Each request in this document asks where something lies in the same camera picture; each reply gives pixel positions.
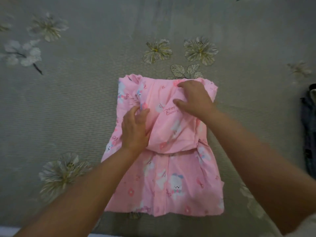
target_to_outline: person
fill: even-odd
[[[213,132],[243,182],[282,234],[294,231],[316,213],[316,181],[267,144],[219,111],[202,83],[178,84],[187,102],[174,99],[181,111],[199,118]],[[149,109],[135,115],[132,107],[122,123],[122,147],[48,205],[16,237],[87,236],[104,211],[120,180],[147,147]]]

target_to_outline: folded pink shirt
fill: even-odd
[[[122,145],[123,116],[134,105],[150,108],[146,121],[152,130],[148,147],[129,168],[105,211],[142,212],[154,216],[177,213],[220,215],[224,211],[223,182],[207,144],[206,126],[180,111],[173,99],[186,101],[177,84],[186,79],[151,79],[127,75],[119,79],[117,121],[102,161]],[[204,84],[212,101],[217,87]]]

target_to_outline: dark blue garment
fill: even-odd
[[[316,105],[310,91],[301,98],[301,121],[304,126],[304,157],[308,173],[316,179]]]

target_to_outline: person's left hand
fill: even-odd
[[[125,115],[122,122],[122,148],[132,154],[140,153],[148,146],[150,132],[146,132],[146,119],[149,109],[140,111],[135,115],[139,106],[133,106]]]

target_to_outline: person's right arm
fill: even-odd
[[[213,132],[256,200],[282,234],[294,231],[316,213],[316,181],[277,151],[219,111],[202,83],[179,83],[187,102],[175,99],[180,110],[199,118]]]

